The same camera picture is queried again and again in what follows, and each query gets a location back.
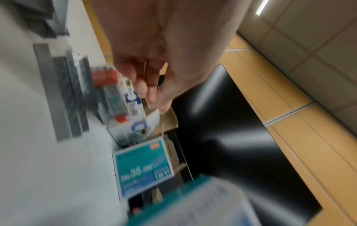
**white surface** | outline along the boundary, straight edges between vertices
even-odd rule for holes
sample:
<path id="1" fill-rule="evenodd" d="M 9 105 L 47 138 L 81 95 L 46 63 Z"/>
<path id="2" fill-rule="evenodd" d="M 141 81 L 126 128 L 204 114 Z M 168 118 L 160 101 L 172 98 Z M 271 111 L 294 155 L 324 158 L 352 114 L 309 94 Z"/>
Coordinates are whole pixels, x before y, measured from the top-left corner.
<path id="1" fill-rule="evenodd" d="M 0 1 L 0 225 L 118 225 L 120 204 L 112 151 L 115 143 L 89 115 L 90 132 L 57 143 L 32 44 L 66 46 L 105 63 L 81 0 L 70 0 L 70 38 L 31 34 L 8 1 Z"/>

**ceiling light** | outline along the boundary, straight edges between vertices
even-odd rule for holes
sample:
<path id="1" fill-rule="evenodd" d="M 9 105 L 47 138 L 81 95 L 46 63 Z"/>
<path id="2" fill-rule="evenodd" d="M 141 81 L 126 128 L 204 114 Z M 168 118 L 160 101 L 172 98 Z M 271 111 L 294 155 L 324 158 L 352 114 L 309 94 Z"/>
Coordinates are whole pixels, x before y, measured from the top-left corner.
<path id="1" fill-rule="evenodd" d="M 263 2 L 260 4 L 260 6 L 255 14 L 257 14 L 259 16 L 260 13 L 263 11 L 264 7 L 267 5 L 268 1 L 269 0 L 263 0 Z"/>

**glossy black surface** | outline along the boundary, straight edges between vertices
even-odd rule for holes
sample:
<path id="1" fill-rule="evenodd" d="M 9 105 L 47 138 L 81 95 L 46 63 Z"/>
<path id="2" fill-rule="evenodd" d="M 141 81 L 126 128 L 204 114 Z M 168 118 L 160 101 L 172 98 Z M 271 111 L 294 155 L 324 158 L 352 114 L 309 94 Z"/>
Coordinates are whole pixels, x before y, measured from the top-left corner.
<path id="1" fill-rule="evenodd" d="M 239 185 L 262 225 L 306 225 L 321 209 L 222 65 L 172 106 L 193 177 L 205 173 Z"/>

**orange label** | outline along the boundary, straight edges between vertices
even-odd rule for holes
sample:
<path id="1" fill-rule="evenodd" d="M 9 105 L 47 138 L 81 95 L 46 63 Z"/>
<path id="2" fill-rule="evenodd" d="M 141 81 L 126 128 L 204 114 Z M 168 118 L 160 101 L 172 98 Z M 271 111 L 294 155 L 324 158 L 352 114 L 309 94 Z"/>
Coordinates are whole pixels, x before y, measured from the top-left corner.
<path id="1" fill-rule="evenodd" d="M 156 143 L 150 145 L 150 149 L 151 150 L 154 150 L 154 149 L 159 148 L 159 147 L 160 147 L 159 142 L 156 142 Z"/>

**black mat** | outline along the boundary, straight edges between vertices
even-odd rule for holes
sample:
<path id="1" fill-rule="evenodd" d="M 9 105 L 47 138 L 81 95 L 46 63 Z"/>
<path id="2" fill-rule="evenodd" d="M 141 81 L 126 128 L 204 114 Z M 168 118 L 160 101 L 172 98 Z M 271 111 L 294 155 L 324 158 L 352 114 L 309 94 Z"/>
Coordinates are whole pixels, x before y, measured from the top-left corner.
<path id="1" fill-rule="evenodd" d="M 222 65 L 172 106 L 193 177 L 239 185 L 263 226 L 306 225 L 321 209 Z"/>

